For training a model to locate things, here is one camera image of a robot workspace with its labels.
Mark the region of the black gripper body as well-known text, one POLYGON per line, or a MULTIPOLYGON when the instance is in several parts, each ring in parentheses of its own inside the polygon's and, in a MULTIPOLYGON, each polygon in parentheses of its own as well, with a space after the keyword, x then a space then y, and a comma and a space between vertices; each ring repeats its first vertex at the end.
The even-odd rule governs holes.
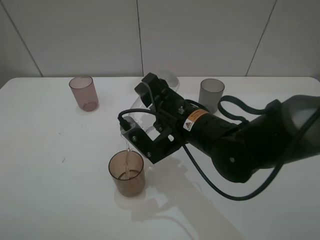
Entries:
POLYGON ((191 144, 198 150, 211 150, 225 136, 225 121, 192 104, 174 91, 152 93, 157 117, 153 126, 160 135, 152 141, 159 150, 178 150, 191 144))

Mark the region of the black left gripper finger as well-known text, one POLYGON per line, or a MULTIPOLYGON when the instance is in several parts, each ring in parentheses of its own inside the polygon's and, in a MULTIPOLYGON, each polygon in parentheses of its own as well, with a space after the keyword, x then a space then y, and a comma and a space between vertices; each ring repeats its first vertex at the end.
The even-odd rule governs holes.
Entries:
POLYGON ((156 107, 156 95, 157 89, 154 82, 145 83, 140 82, 135 88, 135 92, 139 95, 142 103, 148 108, 152 105, 153 108, 156 107))

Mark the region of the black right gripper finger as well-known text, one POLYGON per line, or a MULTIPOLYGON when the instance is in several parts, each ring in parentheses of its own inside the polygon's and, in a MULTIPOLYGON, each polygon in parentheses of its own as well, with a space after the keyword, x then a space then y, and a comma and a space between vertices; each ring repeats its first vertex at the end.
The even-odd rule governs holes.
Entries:
POLYGON ((155 83, 156 84, 156 96, 165 97, 171 93, 175 93, 173 89, 169 87, 164 79, 159 78, 153 73, 148 73, 142 80, 143 83, 155 83))

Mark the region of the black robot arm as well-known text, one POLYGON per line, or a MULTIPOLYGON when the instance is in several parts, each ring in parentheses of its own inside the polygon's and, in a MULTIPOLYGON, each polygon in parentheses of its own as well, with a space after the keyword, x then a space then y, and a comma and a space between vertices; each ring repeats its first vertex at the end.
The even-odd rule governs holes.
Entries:
POLYGON ((155 74, 147 74, 135 87, 145 107, 157 113, 154 122, 159 136, 151 140, 134 130, 135 147, 157 163, 190 144, 209 156, 218 173, 233 183, 245 183, 259 169, 282 161, 289 144, 305 122, 320 107, 317 96, 294 95, 284 102, 274 100, 264 109, 249 107, 240 99, 224 96, 255 119, 246 120, 223 111, 218 117, 201 105, 191 103, 155 74))

